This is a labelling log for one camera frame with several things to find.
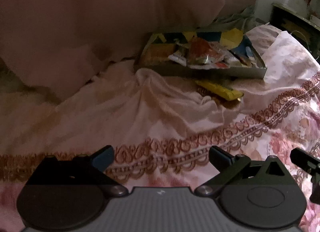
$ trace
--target pink fabric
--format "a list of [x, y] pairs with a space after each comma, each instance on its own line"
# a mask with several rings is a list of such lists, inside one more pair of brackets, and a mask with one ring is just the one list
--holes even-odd
[[157, 28], [205, 26], [224, 0], [0, 0], [0, 57], [31, 86], [70, 97]]
[[[264, 80], [236, 80], [244, 92], [231, 109], [196, 92], [191, 80], [134, 74], [132, 61], [110, 66], [92, 84], [58, 106], [36, 94], [0, 93], [0, 228], [23, 224], [15, 199], [47, 153], [71, 159], [112, 144], [116, 157], [106, 174], [133, 186], [191, 186], [218, 172], [208, 164], [212, 145], [254, 160], [276, 154], [308, 198], [310, 177], [289, 159], [301, 147], [320, 157], [320, 66], [287, 32], [258, 27], [249, 32], [263, 53]], [[259, 39], [269, 38], [259, 46]], [[308, 202], [300, 227], [318, 232], [320, 207]]]

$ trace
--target bed sheet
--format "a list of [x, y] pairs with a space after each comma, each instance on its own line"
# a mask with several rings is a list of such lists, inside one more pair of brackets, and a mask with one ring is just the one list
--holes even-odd
[[[47, 154], [71, 159], [110, 144], [110, 177], [133, 186], [191, 186], [218, 172], [208, 150], [218, 145], [254, 160], [277, 155], [308, 198], [310, 177], [290, 162], [301, 147], [320, 157], [320, 66], [287, 32], [260, 26], [247, 33], [268, 66], [264, 80], [236, 80], [245, 93], [232, 109], [201, 96], [188, 79], [133, 72], [123, 61], [53, 105], [37, 94], [3, 92], [0, 115], [0, 229], [23, 228], [15, 199]], [[320, 206], [308, 202], [304, 231], [320, 229]]]

